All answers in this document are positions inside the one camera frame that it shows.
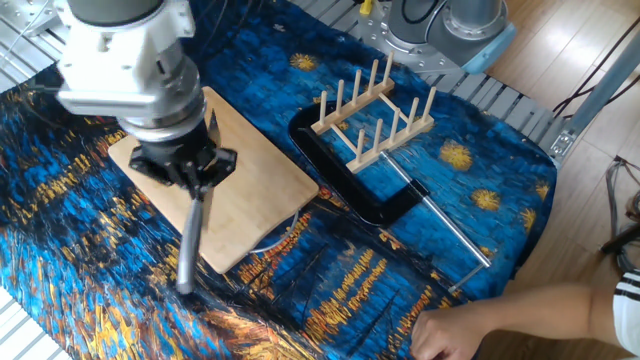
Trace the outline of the person hand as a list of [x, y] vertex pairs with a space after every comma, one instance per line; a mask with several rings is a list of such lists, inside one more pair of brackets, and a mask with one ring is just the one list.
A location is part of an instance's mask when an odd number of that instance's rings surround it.
[[471, 305], [424, 311], [413, 326], [410, 353], [418, 360], [471, 360], [489, 331]]

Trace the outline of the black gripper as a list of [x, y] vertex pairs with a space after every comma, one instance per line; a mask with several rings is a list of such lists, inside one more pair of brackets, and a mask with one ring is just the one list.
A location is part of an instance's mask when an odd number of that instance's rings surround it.
[[161, 184], [187, 188], [191, 198], [197, 199], [226, 179], [236, 161], [237, 152], [219, 148], [209, 137], [206, 122], [201, 121], [177, 139], [141, 141], [131, 153], [129, 167]]

